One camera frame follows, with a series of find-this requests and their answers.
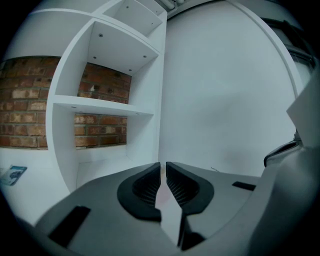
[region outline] small object on shelf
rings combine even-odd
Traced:
[[[11,165],[10,169],[8,169],[0,178],[0,183],[13,186],[16,184],[21,175],[25,172],[27,167],[25,166],[14,166]]]

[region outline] black slot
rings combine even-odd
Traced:
[[[62,247],[67,247],[90,211],[85,206],[76,206],[51,232],[49,238]]]
[[[256,185],[243,183],[240,181],[236,181],[235,183],[232,184],[232,186],[240,188],[240,189],[244,189],[244,190],[250,190],[250,191],[254,191],[256,188]]]

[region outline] gray plastic surface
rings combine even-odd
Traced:
[[[301,149],[281,164],[267,166],[239,212],[213,236],[179,255],[267,255],[315,201],[320,189],[319,156],[319,149]]]
[[[160,223],[139,220],[119,203],[119,184],[152,164],[92,180],[51,208],[36,224],[48,235],[75,206],[85,206],[90,213],[68,245],[68,249],[84,256],[163,256],[177,253]]]
[[[179,162],[175,165],[209,181],[214,188],[213,199],[202,213],[186,217],[193,232],[209,238],[227,224],[246,203],[253,193],[250,190],[232,186],[234,182],[257,185],[259,177],[221,173],[197,168]]]

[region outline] brick wall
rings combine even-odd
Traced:
[[[0,147],[47,149],[46,106],[59,57],[23,57],[0,65]],[[78,96],[128,104],[131,76],[88,63]],[[74,115],[75,144],[95,148],[125,144],[127,118]]]

